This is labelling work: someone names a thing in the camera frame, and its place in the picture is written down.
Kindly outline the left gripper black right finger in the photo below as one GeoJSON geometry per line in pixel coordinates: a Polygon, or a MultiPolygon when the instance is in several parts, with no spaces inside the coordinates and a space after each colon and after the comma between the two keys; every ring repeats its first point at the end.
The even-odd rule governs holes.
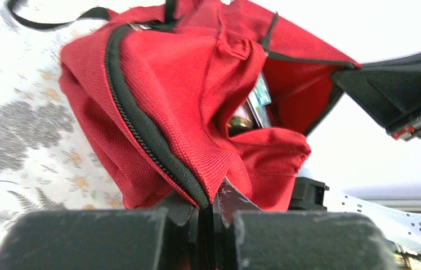
{"type": "Polygon", "coordinates": [[[368,217],[322,211],[266,212],[224,180],[214,204],[218,269],[396,269],[368,217]]]}

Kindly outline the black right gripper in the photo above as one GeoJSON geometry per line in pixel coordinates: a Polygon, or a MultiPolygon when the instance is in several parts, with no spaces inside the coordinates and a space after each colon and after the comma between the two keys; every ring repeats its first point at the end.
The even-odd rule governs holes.
{"type": "Polygon", "coordinates": [[[330,79],[394,140],[421,139],[421,53],[336,71],[330,79]]]}

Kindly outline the pink capped marker set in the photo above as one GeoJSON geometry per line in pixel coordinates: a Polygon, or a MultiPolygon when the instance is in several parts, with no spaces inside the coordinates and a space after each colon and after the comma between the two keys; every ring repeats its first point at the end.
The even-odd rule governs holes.
{"type": "Polygon", "coordinates": [[[227,122],[227,130],[230,137],[251,131],[256,127],[255,118],[247,102],[239,106],[227,122]]]}

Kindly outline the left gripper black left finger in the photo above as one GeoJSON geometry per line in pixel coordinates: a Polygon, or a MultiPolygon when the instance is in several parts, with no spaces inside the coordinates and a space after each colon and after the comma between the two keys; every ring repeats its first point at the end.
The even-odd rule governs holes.
{"type": "Polygon", "coordinates": [[[0,269],[199,269],[197,221],[176,192],[146,210],[32,212],[0,245],[0,269]]]}

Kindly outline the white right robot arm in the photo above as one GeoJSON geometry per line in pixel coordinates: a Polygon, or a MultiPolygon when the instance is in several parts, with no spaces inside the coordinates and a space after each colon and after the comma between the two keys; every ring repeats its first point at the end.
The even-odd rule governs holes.
{"type": "MultiPolygon", "coordinates": [[[[421,53],[338,71],[324,114],[348,94],[395,140],[421,139],[421,53]]],[[[421,214],[391,209],[331,190],[308,171],[297,177],[290,210],[359,213],[369,217],[405,260],[421,259],[421,214]]]]}

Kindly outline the red student backpack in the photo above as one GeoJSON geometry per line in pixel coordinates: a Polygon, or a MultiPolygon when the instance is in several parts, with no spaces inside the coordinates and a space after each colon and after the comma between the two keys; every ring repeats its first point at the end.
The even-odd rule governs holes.
{"type": "Polygon", "coordinates": [[[168,1],[105,19],[60,52],[59,84],[126,208],[177,191],[205,209],[225,179],[287,210],[338,70],[360,65],[250,1],[168,1]],[[272,126],[230,137],[227,122],[263,73],[272,126]]]}

